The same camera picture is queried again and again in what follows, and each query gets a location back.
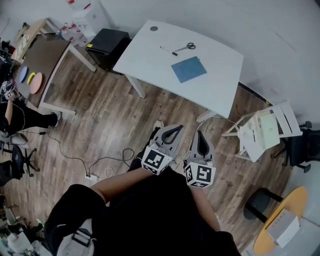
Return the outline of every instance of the cardboard box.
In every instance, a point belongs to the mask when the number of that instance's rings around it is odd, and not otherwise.
[[[266,232],[277,246],[283,248],[294,237],[299,228],[298,217],[291,211],[283,209],[267,227]]]

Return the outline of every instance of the blue notebook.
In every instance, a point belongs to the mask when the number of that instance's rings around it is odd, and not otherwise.
[[[173,64],[171,67],[180,83],[207,73],[197,56]]]

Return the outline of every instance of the paper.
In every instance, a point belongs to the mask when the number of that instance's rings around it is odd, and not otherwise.
[[[171,67],[180,83],[207,73],[197,56],[173,64]]]
[[[258,122],[264,141],[264,149],[267,150],[279,144],[280,138],[275,114],[259,115]]]

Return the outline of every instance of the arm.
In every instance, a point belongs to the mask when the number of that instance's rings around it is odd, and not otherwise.
[[[190,186],[189,188],[191,190],[191,194],[193,196],[196,207],[198,208],[201,217],[215,231],[221,231],[216,214],[212,209],[204,191],[201,188],[196,188],[192,186]]]
[[[116,175],[99,181],[91,189],[99,194],[105,203],[110,202],[117,195],[129,189],[134,184],[152,176],[151,172],[139,168],[124,174]]]
[[[8,105],[6,107],[6,111],[5,111],[5,118],[8,121],[8,125],[11,124],[11,119],[12,119],[12,110],[13,110],[13,103],[11,100],[8,100]]]

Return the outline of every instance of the wooden floor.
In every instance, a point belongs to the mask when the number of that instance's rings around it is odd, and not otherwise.
[[[142,99],[124,75],[99,68],[94,73],[71,54],[62,62],[52,83],[48,93],[51,96],[45,101],[76,110],[76,115],[63,114],[59,126],[49,134],[61,141],[65,154],[82,158],[87,168],[101,157],[121,159],[125,148],[132,148],[138,153],[158,119],[165,125],[184,125],[184,134],[177,149],[176,161],[179,163],[199,125],[196,117],[205,111],[189,100],[147,83],[142,83],[146,92],[146,98]],[[261,100],[238,87],[229,118],[237,121],[240,115],[264,107]],[[50,111],[40,108],[39,112]],[[222,228],[232,233],[242,251],[262,228],[258,220],[244,219],[246,200],[260,187],[281,194],[291,168],[282,166],[283,157],[270,158],[271,152],[277,151],[279,146],[265,152],[256,163],[234,157],[239,150],[238,138],[221,137],[231,125],[223,118],[210,118],[200,127],[210,136],[215,147],[214,184],[205,192]],[[40,129],[32,128],[29,131],[39,132]],[[47,219],[53,206],[71,184],[89,186],[90,182],[85,180],[81,161],[63,157],[56,141],[47,135],[26,133],[26,136],[31,147],[37,148],[34,160],[41,171],[35,173],[33,178],[24,175],[21,180],[11,180],[1,190],[9,204],[20,206],[17,214],[35,223],[36,218]],[[5,154],[1,158],[3,161],[10,156]],[[91,172],[104,177],[106,167],[113,168],[113,175],[128,169],[122,161],[104,159],[93,166]],[[265,214],[269,216],[275,207],[274,202]]]

